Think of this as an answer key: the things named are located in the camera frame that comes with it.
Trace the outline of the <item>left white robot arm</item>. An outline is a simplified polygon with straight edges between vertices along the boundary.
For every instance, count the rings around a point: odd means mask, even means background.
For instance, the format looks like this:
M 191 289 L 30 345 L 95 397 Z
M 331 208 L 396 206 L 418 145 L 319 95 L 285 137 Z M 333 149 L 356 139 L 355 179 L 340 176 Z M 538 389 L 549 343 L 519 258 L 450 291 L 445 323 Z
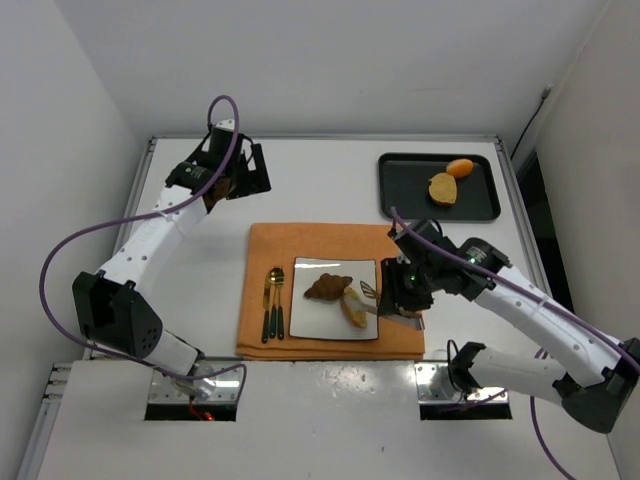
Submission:
M 271 189 L 261 145 L 245 151 L 249 139 L 234 127 L 232 120 L 209 127 L 166 178 L 153 218 L 95 273 L 80 273 L 72 285 L 87 339 L 173 373 L 176 389 L 199 399 L 211 395 L 214 370 L 199 349 L 164 327 L 149 297 L 171 255 L 219 201 Z

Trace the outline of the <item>dark brown bread piece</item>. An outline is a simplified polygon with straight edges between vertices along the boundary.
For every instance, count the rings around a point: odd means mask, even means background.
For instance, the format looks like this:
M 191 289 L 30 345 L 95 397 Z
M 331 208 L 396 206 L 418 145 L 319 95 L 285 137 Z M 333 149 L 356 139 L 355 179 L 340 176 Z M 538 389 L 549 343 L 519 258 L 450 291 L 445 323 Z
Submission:
M 323 273 L 305 292 L 304 297 L 310 300 L 334 302 L 339 300 L 347 287 L 351 285 L 351 276 Z

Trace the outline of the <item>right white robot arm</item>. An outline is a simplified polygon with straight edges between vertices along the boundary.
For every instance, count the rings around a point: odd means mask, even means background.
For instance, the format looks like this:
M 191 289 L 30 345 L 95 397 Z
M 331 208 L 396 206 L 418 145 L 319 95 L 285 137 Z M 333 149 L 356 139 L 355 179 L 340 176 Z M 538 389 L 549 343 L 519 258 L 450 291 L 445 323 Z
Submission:
M 456 246 L 434 221 L 393 218 L 398 256 L 381 263 L 381 316 L 406 319 L 429 309 L 434 294 L 460 296 L 535 342 L 545 359 L 468 342 L 447 362 L 449 385 L 466 395 L 501 387 L 560 406 L 597 433 L 610 433 L 639 381 L 639 341 L 603 333 L 546 295 L 493 245 Z

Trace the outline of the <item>metal serving tongs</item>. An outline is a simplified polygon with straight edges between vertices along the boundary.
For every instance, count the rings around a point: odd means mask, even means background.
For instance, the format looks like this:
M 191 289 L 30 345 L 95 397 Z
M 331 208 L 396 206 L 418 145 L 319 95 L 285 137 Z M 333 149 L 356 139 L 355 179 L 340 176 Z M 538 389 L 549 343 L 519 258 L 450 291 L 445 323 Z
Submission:
M 389 307 L 387 309 L 383 309 L 380 292 L 364 281 L 360 281 L 360 290 L 365 299 L 371 300 L 371 303 L 361 300 L 362 307 L 367 314 L 387 318 L 388 320 L 411 327 L 418 331 L 425 329 L 423 314 L 421 311 L 410 312 L 400 307 Z

